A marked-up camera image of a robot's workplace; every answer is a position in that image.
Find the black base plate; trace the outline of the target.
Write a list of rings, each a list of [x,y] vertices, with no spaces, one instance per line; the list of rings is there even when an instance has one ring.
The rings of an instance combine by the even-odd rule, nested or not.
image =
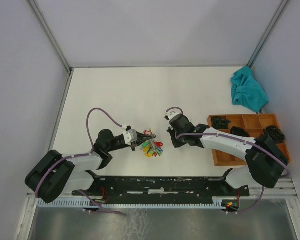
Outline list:
[[[195,197],[248,197],[249,187],[231,187],[224,177],[100,176],[83,191],[89,196],[123,197],[128,194],[186,194]]]

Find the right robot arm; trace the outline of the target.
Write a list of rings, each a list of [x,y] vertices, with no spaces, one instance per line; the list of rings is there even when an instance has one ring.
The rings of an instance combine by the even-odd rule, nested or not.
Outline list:
[[[184,114],[175,111],[166,112],[165,119],[169,122],[167,131],[176,149],[184,145],[212,149],[246,162],[245,166],[224,174],[219,189],[226,196],[249,184],[273,189],[284,173],[289,172],[289,159],[269,136],[237,136],[205,124],[193,125]]]

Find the teal cloth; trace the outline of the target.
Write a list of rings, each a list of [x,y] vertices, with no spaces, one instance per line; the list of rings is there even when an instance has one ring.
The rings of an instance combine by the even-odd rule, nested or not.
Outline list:
[[[255,113],[259,113],[269,98],[262,86],[254,79],[253,70],[244,66],[230,79],[231,99],[233,105],[241,105]]]

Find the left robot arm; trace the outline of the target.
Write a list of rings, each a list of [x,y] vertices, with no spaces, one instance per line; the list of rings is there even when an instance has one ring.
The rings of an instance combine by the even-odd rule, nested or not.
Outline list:
[[[136,147],[151,138],[130,127],[121,135],[114,136],[109,129],[99,132],[92,152],[62,155],[50,150],[25,178],[25,184],[35,197],[51,203],[61,194],[77,190],[96,195],[101,189],[95,170],[104,169],[113,159],[110,152]]]

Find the metal keyring with coloured keys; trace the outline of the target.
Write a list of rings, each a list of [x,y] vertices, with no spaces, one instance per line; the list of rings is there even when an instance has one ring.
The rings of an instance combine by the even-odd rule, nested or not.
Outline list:
[[[162,149],[164,144],[162,142],[156,141],[156,135],[153,133],[153,131],[151,129],[145,130],[143,133],[147,136],[150,136],[150,139],[146,140],[141,145],[140,150],[148,158],[160,157],[164,152],[163,149]]]

